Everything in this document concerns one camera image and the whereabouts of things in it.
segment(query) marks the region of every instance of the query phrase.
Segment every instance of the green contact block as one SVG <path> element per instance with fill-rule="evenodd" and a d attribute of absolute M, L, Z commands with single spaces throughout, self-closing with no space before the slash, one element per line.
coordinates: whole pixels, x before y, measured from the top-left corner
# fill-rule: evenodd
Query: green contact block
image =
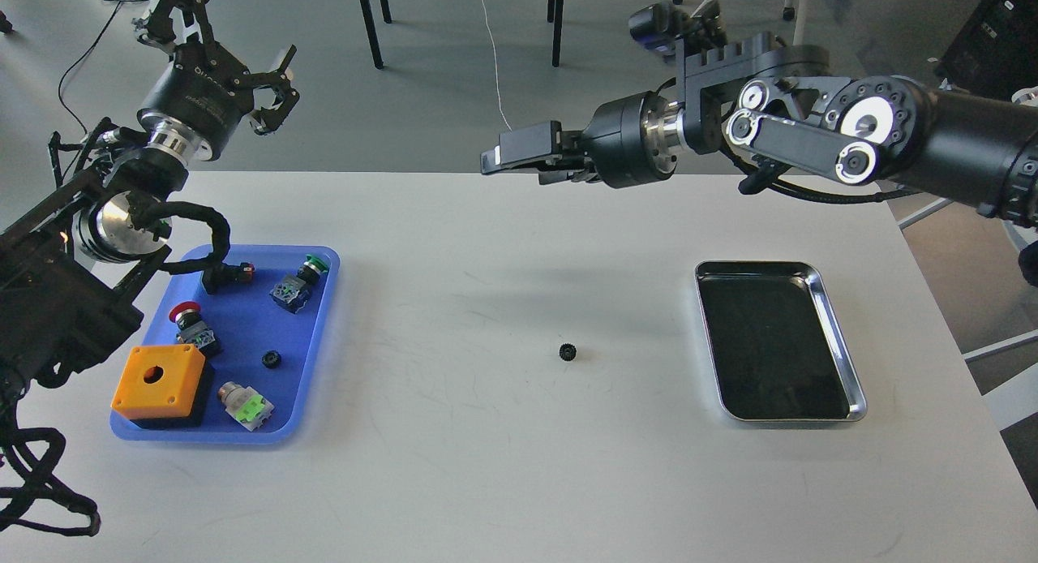
<path fill-rule="evenodd" d="M 238 409 L 238 412 L 235 413 L 235 419 L 237 419 L 239 423 L 249 423 L 251 421 L 255 421 L 256 417 L 263 413 L 266 404 L 264 403 L 263 395 L 253 395 L 252 397 L 249 397 L 248 401 L 245 401 L 245 404 L 242 405 L 240 409 Z"/>

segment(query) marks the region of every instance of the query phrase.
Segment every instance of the hole in orange box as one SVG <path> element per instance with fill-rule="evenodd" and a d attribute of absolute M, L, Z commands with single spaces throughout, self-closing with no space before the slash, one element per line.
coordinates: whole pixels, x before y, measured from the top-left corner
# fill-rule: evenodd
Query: hole in orange box
<path fill-rule="evenodd" d="M 152 367 L 144 371 L 144 382 L 147 384 L 159 382 L 160 378 L 162 378 L 162 367 Z"/>

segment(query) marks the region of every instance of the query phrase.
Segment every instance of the metal tray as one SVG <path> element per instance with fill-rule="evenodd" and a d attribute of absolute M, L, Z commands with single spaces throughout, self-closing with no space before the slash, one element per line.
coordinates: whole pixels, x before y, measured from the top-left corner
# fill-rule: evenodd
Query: metal tray
<path fill-rule="evenodd" d="M 853 422 L 866 401 L 818 271 L 706 261 L 695 286 L 720 404 L 747 422 Z"/>

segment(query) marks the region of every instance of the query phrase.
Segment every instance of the white cable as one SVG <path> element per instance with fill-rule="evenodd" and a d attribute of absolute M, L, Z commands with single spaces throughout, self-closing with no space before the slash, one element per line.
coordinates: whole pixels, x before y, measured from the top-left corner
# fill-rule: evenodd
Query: white cable
<path fill-rule="evenodd" d="M 501 79 L 497 71 L 497 45 L 494 43 L 494 33 L 490 31 L 490 16 L 487 12 L 487 0 L 480 0 L 483 4 L 483 19 L 487 23 L 487 33 L 490 34 L 490 47 L 494 50 L 494 86 L 497 88 L 497 111 L 501 114 L 501 120 L 504 122 L 504 127 L 512 131 L 512 126 L 509 124 L 508 116 L 504 116 L 504 109 L 501 107 Z"/>

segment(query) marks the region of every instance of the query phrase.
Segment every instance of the gray floor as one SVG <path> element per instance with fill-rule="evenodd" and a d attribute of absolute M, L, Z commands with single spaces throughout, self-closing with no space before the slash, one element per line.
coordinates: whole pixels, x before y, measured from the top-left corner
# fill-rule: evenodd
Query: gray floor
<path fill-rule="evenodd" d="M 627 17 L 655 1 L 567 0 L 563 64 L 552 69 L 545 0 L 486 0 L 502 105 L 513 127 L 553 118 L 582 128 L 602 102 L 670 78 L 672 69 L 627 34 Z M 936 79 L 927 60 L 941 55 L 977 2 L 812 0 L 807 41 L 830 49 L 838 74 L 900 74 L 932 85 Z M 357 0 L 212 1 L 217 37 L 251 68 L 266 69 L 276 50 L 298 46 L 293 69 L 302 101 L 282 131 L 269 138 L 240 131 L 219 161 L 195 168 L 475 170 L 479 153 L 493 146 L 503 130 L 480 0 L 390 4 L 395 23 L 378 24 L 386 61 L 379 72 L 372 66 Z M 781 0 L 722 4 L 735 38 L 767 28 L 791 33 L 789 24 L 778 21 Z M 51 189 L 49 134 L 79 135 L 55 90 L 112 7 L 97 0 L 0 0 L 0 9 L 18 30 L 0 38 L 0 225 L 6 226 Z M 88 124 L 105 115 L 133 124 L 138 102 L 164 68 L 158 50 L 134 42 L 129 22 L 142 9 L 140 4 L 120 9 L 67 85 L 69 105 Z M 695 163 L 685 158 L 679 171 L 694 173 Z M 900 215 L 922 199 L 906 198 L 892 208 Z M 264 207 L 279 215 L 305 208 Z M 694 208 L 693 196 L 689 207 Z M 909 227 L 905 238 L 963 351 L 1035 327 L 1038 296 L 1019 278 L 1015 249 L 998 222 L 952 207 Z M 1038 345 L 975 363 L 969 368 L 979 392 L 1005 382 L 1036 354 Z M 1006 439 L 1034 491 L 1038 420 L 1014 427 Z"/>

